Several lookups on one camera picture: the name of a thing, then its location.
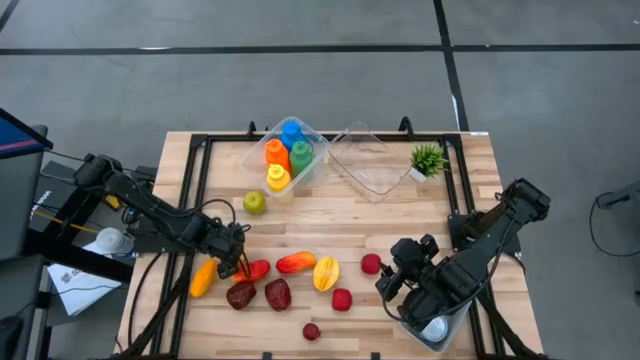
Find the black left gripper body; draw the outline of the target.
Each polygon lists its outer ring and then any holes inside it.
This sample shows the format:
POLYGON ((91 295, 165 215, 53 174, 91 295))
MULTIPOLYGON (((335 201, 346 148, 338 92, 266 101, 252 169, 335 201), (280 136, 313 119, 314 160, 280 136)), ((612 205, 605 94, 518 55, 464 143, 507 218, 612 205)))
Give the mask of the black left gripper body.
POLYGON ((244 252, 246 231, 247 227, 237 222, 207 224, 198 245, 199 251, 226 264, 237 264, 244 252))

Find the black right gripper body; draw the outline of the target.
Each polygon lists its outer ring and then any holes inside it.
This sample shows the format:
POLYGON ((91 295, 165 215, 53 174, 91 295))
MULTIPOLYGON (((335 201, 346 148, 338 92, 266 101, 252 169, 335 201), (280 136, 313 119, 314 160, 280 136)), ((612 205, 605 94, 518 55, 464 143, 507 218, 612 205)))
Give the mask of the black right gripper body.
POLYGON ((417 285, 418 289, 436 294, 444 303, 452 303, 450 294, 442 284, 436 281, 436 268, 433 258, 439 253, 435 238, 424 235, 419 241, 401 238, 392 247, 393 262, 397 267, 394 275, 392 296, 406 284, 417 285))

